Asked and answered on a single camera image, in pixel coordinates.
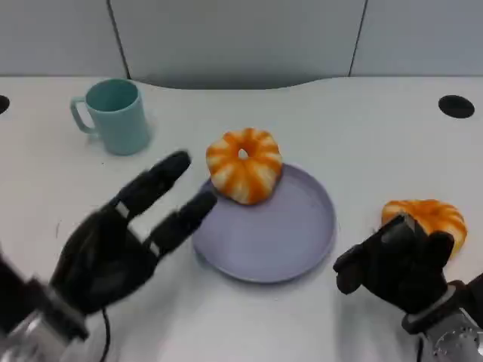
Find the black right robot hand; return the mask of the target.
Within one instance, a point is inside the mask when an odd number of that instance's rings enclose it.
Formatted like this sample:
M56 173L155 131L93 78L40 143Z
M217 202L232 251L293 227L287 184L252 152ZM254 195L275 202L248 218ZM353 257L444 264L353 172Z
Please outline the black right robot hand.
M446 293L443 268L453 247L453 235L428 235L412 216L399 214L337 257L337 287L349 295L363 286L402 311L417 314Z

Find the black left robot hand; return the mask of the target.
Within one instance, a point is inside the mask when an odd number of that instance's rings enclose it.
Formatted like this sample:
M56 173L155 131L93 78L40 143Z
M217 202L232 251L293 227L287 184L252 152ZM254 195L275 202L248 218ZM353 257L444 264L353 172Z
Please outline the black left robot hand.
M129 225L167 193L191 164L179 150L131 180L109 202L91 213L66 242L51 286L84 315L95 314L140 289L158 263L202 224L217 203L199 192L170 212L140 240Z

